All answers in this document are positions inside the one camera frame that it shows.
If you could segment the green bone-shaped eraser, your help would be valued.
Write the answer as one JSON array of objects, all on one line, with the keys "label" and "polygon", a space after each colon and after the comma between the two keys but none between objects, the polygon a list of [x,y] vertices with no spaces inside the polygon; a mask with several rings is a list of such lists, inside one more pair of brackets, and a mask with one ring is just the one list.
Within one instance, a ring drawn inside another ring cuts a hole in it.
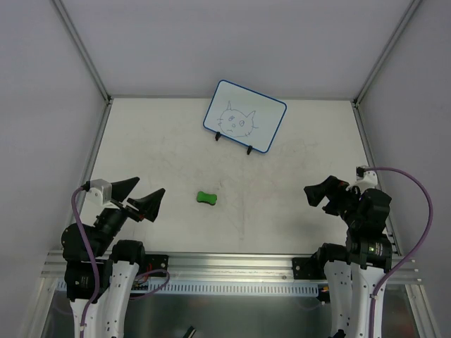
[{"label": "green bone-shaped eraser", "polygon": [[210,194],[203,191],[199,191],[196,197],[198,203],[209,204],[210,206],[215,206],[217,199],[218,197],[216,194]]}]

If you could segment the blue framed whiteboard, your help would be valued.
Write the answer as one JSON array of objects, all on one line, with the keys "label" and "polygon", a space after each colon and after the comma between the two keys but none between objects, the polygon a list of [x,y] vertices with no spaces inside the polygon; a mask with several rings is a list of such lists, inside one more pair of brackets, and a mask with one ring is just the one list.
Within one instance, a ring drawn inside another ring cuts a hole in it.
[{"label": "blue framed whiteboard", "polygon": [[216,85],[203,127],[261,154],[271,148],[286,103],[227,80]]}]

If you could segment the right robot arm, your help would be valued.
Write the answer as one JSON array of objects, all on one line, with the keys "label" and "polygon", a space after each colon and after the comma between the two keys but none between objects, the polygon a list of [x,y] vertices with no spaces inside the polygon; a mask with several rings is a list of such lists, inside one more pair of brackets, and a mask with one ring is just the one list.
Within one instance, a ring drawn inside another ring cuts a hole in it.
[{"label": "right robot arm", "polygon": [[311,258],[316,272],[328,282],[332,337],[382,334],[382,279],[392,268],[393,248],[384,233],[391,198],[377,184],[375,172],[366,171],[353,184],[330,176],[304,188],[310,206],[327,199],[323,211],[347,226],[344,245],[325,243]]}]

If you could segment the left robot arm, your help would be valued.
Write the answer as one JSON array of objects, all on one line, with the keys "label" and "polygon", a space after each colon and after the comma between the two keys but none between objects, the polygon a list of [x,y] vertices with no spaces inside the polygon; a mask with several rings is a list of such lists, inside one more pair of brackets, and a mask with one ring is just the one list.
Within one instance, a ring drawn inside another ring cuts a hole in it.
[{"label": "left robot arm", "polygon": [[[131,199],[139,181],[138,177],[118,182],[90,180],[72,193],[75,222],[63,231],[61,245],[75,337],[123,337],[134,284],[150,275],[164,275],[163,286],[170,280],[167,269],[149,265],[141,241],[113,242],[127,220],[154,222],[159,214],[166,190]],[[82,192],[103,208],[93,225],[81,220],[77,197]]]}]

